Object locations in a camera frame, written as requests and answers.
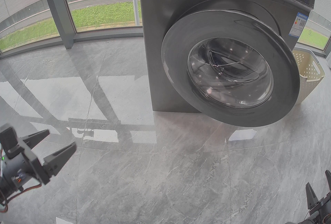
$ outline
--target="door glass window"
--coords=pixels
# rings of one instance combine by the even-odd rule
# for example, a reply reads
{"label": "door glass window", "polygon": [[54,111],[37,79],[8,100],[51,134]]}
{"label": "door glass window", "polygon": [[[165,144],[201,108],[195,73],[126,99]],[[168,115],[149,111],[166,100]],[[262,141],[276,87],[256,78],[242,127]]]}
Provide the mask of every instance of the door glass window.
{"label": "door glass window", "polygon": [[207,39],[192,48],[188,72],[209,98],[234,108],[265,102],[273,89],[273,75],[254,48],[229,38]]}

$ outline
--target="door rim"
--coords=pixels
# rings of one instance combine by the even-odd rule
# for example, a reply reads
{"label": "door rim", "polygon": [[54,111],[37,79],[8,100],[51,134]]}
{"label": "door rim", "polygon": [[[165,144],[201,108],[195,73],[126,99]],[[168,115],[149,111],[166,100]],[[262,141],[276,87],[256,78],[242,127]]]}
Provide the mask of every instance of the door rim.
{"label": "door rim", "polygon": [[[267,61],[274,87],[263,104],[249,109],[230,108],[206,98],[194,85],[187,69],[189,51],[199,41],[218,37],[241,41]],[[274,123],[292,109],[299,95],[300,75],[290,48],[272,28],[240,11],[203,10],[178,20],[163,39],[162,63],[173,87],[189,104],[232,125],[257,127]]]}

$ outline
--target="cable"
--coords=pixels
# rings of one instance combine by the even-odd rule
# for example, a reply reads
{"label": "cable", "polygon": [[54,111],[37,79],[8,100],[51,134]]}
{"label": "cable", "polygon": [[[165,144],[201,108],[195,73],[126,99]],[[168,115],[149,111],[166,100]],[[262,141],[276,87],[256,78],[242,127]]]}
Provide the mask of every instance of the cable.
{"label": "cable", "polygon": [[307,217],[307,215],[308,215],[309,211],[310,211],[310,210],[308,210],[308,212],[307,212],[306,216],[304,217],[304,220],[306,219],[306,217]]}
{"label": "cable", "polygon": [[27,191],[30,191],[30,190],[32,190],[32,189],[37,189],[37,188],[39,188],[39,187],[41,187],[41,186],[42,186],[42,183],[39,181],[39,184],[38,184],[38,185],[31,186],[31,187],[29,187],[29,188],[23,190],[22,192],[20,192],[20,193],[14,195],[14,196],[8,198],[8,203],[9,203],[11,200],[13,200],[14,198],[20,196],[21,194],[26,193]]}
{"label": "cable", "polygon": [[0,190],[0,193],[1,193],[2,197],[5,200],[5,209],[4,210],[0,210],[0,213],[6,213],[8,211],[8,201],[7,201],[7,198],[4,196],[4,194],[2,193],[1,190]]}

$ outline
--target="washing machine door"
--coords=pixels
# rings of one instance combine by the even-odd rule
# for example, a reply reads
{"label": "washing machine door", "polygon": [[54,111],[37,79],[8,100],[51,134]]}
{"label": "washing machine door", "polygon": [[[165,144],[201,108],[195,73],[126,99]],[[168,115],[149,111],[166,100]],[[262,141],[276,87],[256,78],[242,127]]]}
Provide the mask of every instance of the washing machine door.
{"label": "washing machine door", "polygon": [[290,48],[272,28],[240,11],[206,10],[181,18],[164,37],[162,61],[189,104],[236,126],[278,121],[299,94]]}

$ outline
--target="robotic arm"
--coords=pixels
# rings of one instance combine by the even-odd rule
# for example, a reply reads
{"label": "robotic arm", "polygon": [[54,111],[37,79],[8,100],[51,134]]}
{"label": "robotic arm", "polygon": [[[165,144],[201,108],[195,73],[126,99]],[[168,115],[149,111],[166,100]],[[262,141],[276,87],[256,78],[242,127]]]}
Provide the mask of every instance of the robotic arm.
{"label": "robotic arm", "polygon": [[310,183],[306,184],[307,205],[309,217],[298,224],[331,224],[331,173],[325,171],[326,179],[329,184],[330,192],[326,197],[318,200]]}
{"label": "robotic arm", "polygon": [[[49,135],[49,130],[43,130],[23,138],[18,138],[13,127],[5,124],[0,127],[1,144],[1,177],[0,177],[0,203],[8,211],[8,203],[15,197],[31,189],[39,188],[49,183],[52,176],[56,176],[66,162],[75,153],[76,143],[54,152],[44,158],[41,165],[37,156],[31,151],[38,143]],[[38,185],[24,189],[31,178],[39,181]]]}

